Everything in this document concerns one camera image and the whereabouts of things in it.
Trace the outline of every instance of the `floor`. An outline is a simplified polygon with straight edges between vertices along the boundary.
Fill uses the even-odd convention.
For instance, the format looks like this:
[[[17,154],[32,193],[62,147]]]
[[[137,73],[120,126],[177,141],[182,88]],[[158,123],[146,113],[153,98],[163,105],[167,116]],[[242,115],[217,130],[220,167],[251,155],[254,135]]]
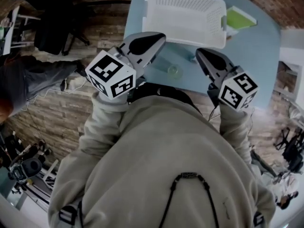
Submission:
[[[107,50],[122,41],[128,9],[128,5],[107,5],[95,8],[98,16],[90,19],[84,29],[84,34],[91,42],[90,46],[86,47],[76,40],[70,54],[66,57],[39,52],[34,47],[23,50],[22,54],[34,55],[42,61],[81,59],[87,65],[100,50]],[[285,66],[280,63],[276,84],[281,87],[288,85],[292,88],[294,79],[294,76],[285,72]],[[38,139],[44,139],[52,150],[47,159],[48,164],[55,159],[61,160],[78,147],[79,136],[84,132],[84,123],[92,111],[90,96],[94,91],[95,89],[84,78],[76,74],[72,75],[69,78],[68,94],[53,90],[48,91],[47,94],[41,94],[41,97],[37,97],[27,109],[10,118],[7,126],[10,131],[16,131],[25,146],[37,142]],[[213,109],[209,98],[194,92],[187,91],[186,93],[202,114],[208,118]],[[252,122],[248,125],[249,128],[252,127],[249,139],[251,144],[255,145],[256,151],[269,164],[273,160],[282,160],[281,153],[273,146],[281,129],[286,126],[292,130],[295,129],[289,121],[288,109],[289,103],[276,92],[272,95],[268,109],[247,109],[252,115]],[[219,117],[211,120],[216,128],[219,127],[219,122]]]

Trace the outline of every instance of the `drawstring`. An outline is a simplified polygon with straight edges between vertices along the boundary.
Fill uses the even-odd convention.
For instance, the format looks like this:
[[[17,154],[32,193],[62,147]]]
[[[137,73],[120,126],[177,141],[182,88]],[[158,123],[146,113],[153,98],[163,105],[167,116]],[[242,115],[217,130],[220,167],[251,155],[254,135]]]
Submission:
[[[165,212],[162,216],[162,220],[161,220],[161,223],[160,223],[160,226],[159,228],[162,228],[164,222],[165,222],[165,219],[166,219],[166,216],[167,216],[167,213],[168,213],[168,210],[169,210],[169,206],[170,206],[170,203],[171,203],[171,200],[172,200],[172,196],[173,196],[173,193],[176,189],[176,185],[178,183],[178,181],[183,178],[183,179],[194,179],[194,178],[198,178],[199,181],[203,184],[205,190],[207,191],[208,193],[208,197],[209,197],[209,200],[210,200],[210,203],[211,203],[211,207],[212,207],[212,212],[213,212],[213,216],[214,216],[214,220],[215,220],[215,225],[216,225],[216,228],[219,228],[219,222],[218,222],[218,217],[217,217],[217,213],[215,211],[215,207],[214,207],[214,203],[213,203],[213,200],[212,200],[212,196],[211,196],[211,193],[210,193],[210,186],[208,185],[208,183],[205,181],[205,179],[201,176],[201,175],[198,175],[197,173],[195,172],[183,172],[181,173],[180,175],[178,175],[170,189],[171,189],[171,193],[170,193],[170,196],[169,196],[169,199],[168,199],[168,202],[167,202],[167,205],[166,205],[166,209],[165,209]]]

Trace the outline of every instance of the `white cable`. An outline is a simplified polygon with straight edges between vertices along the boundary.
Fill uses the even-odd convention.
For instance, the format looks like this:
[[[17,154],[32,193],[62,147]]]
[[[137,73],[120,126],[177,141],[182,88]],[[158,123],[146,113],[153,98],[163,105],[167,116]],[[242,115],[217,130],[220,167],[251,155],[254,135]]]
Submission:
[[[34,104],[35,101],[36,101],[36,99],[37,99],[37,97],[40,97],[40,98],[44,99],[44,98],[47,96],[49,90],[53,90],[53,91],[57,91],[57,92],[61,92],[61,93],[65,93],[65,94],[69,95],[69,94],[75,92],[76,90],[80,89],[82,86],[84,86],[85,83],[86,83],[86,81],[87,81],[87,79],[85,78],[83,84],[82,84],[80,87],[77,87],[76,89],[74,89],[73,91],[71,91],[71,92],[69,92],[69,93],[68,93],[68,92],[64,92],[64,91],[60,91],[60,90],[56,90],[56,89],[48,89],[47,92],[46,92],[46,94],[45,94],[44,96],[39,96],[39,95],[35,96],[34,101],[33,101],[33,102],[28,102],[28,103],[27,103],[27,108],[26,108],[26,110],[23,110],[23,109],[22,109],[22,111],[26,112],[26,111],[28,110],[28,105],[29,105],[29,104]]]

